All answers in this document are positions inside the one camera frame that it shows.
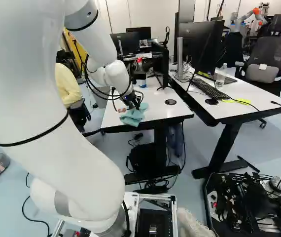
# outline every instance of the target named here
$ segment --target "white desk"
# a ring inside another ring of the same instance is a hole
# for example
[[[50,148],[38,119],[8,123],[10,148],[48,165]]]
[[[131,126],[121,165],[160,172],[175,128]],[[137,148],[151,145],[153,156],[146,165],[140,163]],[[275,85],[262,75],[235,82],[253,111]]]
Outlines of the white desk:
[[[194,69],[191,67],[187,71],[194,73]],[[209,96],[200,94],[203,92],[193,85],[187,92],[189,82],[181,83],[176,80],[176,72],[170,72],[169,75],[173,78],[170,82],[173,89],[207,126],[216,126],[218,123],[225,124],[209,165],[193,170],[193,177],[196,179],[205,178],[213,172],[228,172],[248,167],[248,163],[245,160],[225,163],[239,129],[245,122],[257,119],[262,120],[265,117],[281,113],[281,106],[271,103],[271,101],[275,101],[281,105],[281,98],[238,78],[226,75],[236,79],[237,82],[224,85],[221,91],[234,99],[250,100],[250,103],[260,111],[257,111],[250,105],[238,102],[227,103],[219,101],[217,105],[209,105],[205,102],[206,99],[210,98]],[[191,78],[192,74],[187,73],[186,76]],[[200,78],[214,86],[213,81],[203,77]]]
[[[193,68],[188,69],[190,72],[194,73]],[[176,73],[170,72],[170,76],[173,77]],[[235,78],[230,75],[226,75],[227,77],[236,79],[237,82],[224,85],[220,91],[224,92],[225,94],[229,95],[231,98],[234,99],[247,99],[250,100],[251,104],[258,108],[260,111],[271,110],[275,108],[279,108],[279,105],[272,104],[271,101],[275,101],[281,105],[281,98],[267,92],[259,87],[251,85],[243,80]],[[204,77],[199,77],[203,79],[205,82],[210,84],[214,87],[214,82],[206,79]],[[189,82],[181,83],[178,80],[175,80],[183,89],[187,89]],[[196,91],[203,93],[200,89],[196,88],[194,85],[190,86],[190,91]],[[227,103],[219,101],[218,105],[209,105],[205,102],[206,99],[210,98],[209,96],[205,96],[195,92],[188,92],[188,94],[194,98],[214,119],[222,119],[227,117],[239,116],[244,114],[255,113],[257,110],[249,105],[244,105],[241,103]]]
[[[121,114],[115,111],[112,101],[108,101],[101,125],[101,131],[105,133],[118,133],[154,130],[155,142],[153,144],[155,150],[150,157],[160,164],[166,164],[167,128],[173,124],[179,124],[185,119],[192,118],[193,113],[173,89],[165,88],[164,90],[157,91],[160,84],[156,77],[148,78],[146,81],[147,88],[140,88],[138,85],[134,85],[134,90],[141,91],[144,94],[143,102],[147,102],[149,105],[148,109],[144,112],[145,119],[139,123],[138,127],[123,124],[119,118]],[[165,101],[168,99],[176,100],[176,104],[167,105]],[[126,107],[120,100],[115,101],[115,106],[117,109]],[[167,166],[163,171],[158,171],[155,175],[157,177],[169,176],[176,175],[178,172],[179,167],[177,165],[172,165]],[[136,173],[126,174],[124,175],[124,179],[125,185],[145,182],[147,180]]]
[[[146,81],[147,88],[140,88],[138,85],[134,85],[135,90],[141,91],[144,94],[143,102],[149,104],[148,109],[144,112],[145,119],[140,125],[148,121],[193,116],[192,111],[173,89],[165,88],[164,90],[157,91],[156,89],[160,87],[160,84],[156,77],[147,78]],[[165,101],[168,99],[176,100],[176,104],[166,105]],[[115,100],[114,103],[117,109],[126,107],[120,100]],[[115,111],[112,101],[108,101],[101,129],[123,126],[120,115],[122,114]]]

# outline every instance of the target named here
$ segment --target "paper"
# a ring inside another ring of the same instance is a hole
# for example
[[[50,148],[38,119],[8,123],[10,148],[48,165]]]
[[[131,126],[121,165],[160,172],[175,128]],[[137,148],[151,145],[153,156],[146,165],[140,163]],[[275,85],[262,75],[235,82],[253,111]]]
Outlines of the paper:
[[[244,99],[244,98],[237,98],[235,100],[228,99],[228,100],[222,100],[222,101],[226,102],[226,103],[237,102],[237,103],[241,103],[241,104],[244,104],[244,105],[251,104],[251,100],[247,100],[247,99]]]
[[[260,69],[260,70],[266,70],[266,69],[267,69],[267,66],[268,66],[268,65],[266,65],[266,64],[260,64],[259,69]]]

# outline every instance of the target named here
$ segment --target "water bottle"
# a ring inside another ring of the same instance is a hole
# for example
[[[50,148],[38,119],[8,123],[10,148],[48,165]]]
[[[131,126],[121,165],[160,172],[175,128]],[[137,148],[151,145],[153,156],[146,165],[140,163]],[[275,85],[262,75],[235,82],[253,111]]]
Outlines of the water bottle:
[[[223,66],[220,68],[220,74],[217,74],[217,79],[215,82],[217,89],[223,87],[223,85],[225,83],[226,69],[227,69],[227,63],[224,63]]]

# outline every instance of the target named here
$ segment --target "black keyboard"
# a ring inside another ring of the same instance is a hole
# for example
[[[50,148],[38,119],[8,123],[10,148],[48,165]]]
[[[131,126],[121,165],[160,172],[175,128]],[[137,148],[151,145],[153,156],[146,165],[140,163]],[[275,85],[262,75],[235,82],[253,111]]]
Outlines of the black keyboard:
[[[197,88],[199,88],[201,91],[203,91],[210,98],[213,98],[215,100],[230,99],[228,95],[212,87],[210,84],[206,83],[200,78],[192,79],[192,84],[195,85]]]
[[[211,80],[211,81],[216,81],[216,80],[213,79],[213,78],[207,78],[207,79],[209,79],[209,80]],[[225,78],[224,85],[231,84],[231,83],[234,83],[234,82],[237,82],[237,80],[236,80],[236,79],[233,79],[233,78],[228,78],[228,77],[226,77],[226,78]]]

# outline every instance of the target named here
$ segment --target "red object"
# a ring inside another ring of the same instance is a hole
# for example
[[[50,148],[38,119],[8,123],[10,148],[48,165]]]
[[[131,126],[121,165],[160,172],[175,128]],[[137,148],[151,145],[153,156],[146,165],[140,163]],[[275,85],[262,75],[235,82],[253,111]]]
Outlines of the red object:
[[[260,14],[259,8],[257,8],[257,7],[254,8],[254,9],[253,9],[253,13],[256,14],[256,15],[257,15],[257,14]]]

